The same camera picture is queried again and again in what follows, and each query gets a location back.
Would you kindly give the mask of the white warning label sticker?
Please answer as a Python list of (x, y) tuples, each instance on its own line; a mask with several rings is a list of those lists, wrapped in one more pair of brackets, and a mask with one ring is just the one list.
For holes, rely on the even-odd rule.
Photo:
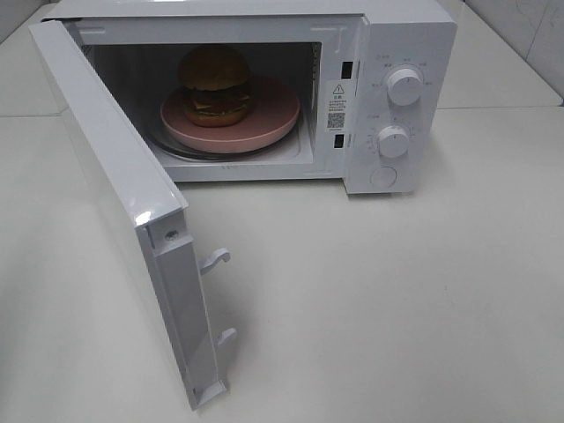
[(349, 79), (334, 79), (325, 83), (323, 124), (326, 131), (347, 129), (352, 95)]

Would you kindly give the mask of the burger with lettuce and tomato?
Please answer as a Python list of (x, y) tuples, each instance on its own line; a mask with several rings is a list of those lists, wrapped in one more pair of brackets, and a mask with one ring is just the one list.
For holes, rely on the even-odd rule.
[(234, 125), (249, 111), (251, 71), (245, 57), (224, 44), (193, 48), (180, 61), (184, 114), (195, 125)]

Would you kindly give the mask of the round white door-release button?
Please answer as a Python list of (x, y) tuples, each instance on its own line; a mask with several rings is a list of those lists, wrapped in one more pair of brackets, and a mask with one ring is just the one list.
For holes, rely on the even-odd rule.
[(370, 176), (370, 182), (377, 192), (389, 190), (397, 181), (397, 171), (393, 167), (380, 167)]

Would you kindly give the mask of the white microwave knob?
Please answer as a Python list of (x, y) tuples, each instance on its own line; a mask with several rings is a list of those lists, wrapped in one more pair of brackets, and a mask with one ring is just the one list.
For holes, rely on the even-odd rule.
[(391, 102), (404, 107), (419, 99), (424, 78), (416, 67), (406, 64), (390, 70), (384, 78), (384, 84)]
[(376, 143), (381, 156), (396, 159), (408, 151), (410, 138), (403, 127), (390, 125), (378, 132)]

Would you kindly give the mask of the white microwave oven body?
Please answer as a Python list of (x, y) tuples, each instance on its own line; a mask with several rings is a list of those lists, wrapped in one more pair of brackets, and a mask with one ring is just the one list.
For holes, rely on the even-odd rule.
[[(62, 1), (41, 23), (57, 20), (114, 96), (163, 169), (176, 182), (339, 179), (350, 194), (409, 192), (449, 64), (456, 23), (434, 1)], [(301, 100), (295, 128), (301, 153), (292, 159), (182, 160), (147, 140), (165, 130), (161, 102), (175, 85), (176, 65), (194, 47), (225, 43), (256, 74), (287, 83)], [(409, 106), (388, 97), (384, 78), (402, 65), (423, 75)], [(346, 130), (324, 128), (325, 83), (351, 81)], [(408, 151), (378, 152), (376, 136), (403, 127)], [(380, 167), (397, 181), (377, 192)]]

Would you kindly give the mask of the lower white microwave knob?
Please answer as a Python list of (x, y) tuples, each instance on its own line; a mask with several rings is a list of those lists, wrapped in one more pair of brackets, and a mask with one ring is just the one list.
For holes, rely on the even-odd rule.
[(390, 125), (378, 132), (376, 143), (381, 156), (396, 159), (408, 151), (410, 138), (403, 127)]

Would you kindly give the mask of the pink round plate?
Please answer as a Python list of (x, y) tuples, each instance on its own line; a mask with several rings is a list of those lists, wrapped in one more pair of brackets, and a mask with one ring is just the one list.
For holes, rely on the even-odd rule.
[(251, 79), (250, 87), (249, 111), (232, 125), (218, 128), (195, 125), (184, 113), (185, 101), (180, 89), (162, 103), (161, 121), (176, 141), (200, 152), (232, 154), (262, 149), (292, 129), (301, 104), (290, 87), (274, 78), (256, 76)]

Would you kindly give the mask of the white microwave door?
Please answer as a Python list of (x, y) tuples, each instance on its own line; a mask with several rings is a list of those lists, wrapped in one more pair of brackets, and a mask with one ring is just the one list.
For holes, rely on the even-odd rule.
[(230, 253), (222, 248), (197, 259), (185, 197), (67, 26), (50, 20), (30, 33), (93, 199), (130, 270), (152, 286), (189, 405), (197, 409), (226, 392), (218, 351), (237, 331), (213, 335), (202, 276)]

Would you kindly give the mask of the glass microwave turntable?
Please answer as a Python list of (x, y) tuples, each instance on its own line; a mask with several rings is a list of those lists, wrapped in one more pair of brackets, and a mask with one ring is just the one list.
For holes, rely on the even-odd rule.
[(301, 142), (297, 130), (291, 130), (279, 141), (250, 152), (219, 153), (203, 152), (188, 147), (174, 139), (165, 130), (154, 130), (147, 140), (161, 150), (182, 160), (231, 161), (261, 159), (292, 159), (301, 153)]

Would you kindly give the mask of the upper white microwave knob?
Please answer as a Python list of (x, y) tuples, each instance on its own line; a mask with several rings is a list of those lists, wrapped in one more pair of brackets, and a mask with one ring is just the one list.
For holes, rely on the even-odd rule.
[(390, 70), (384, 78), (384, 84), (391, 102), (404, 107), (419, 99), (424, 78), (416, 67), (406, 64)]

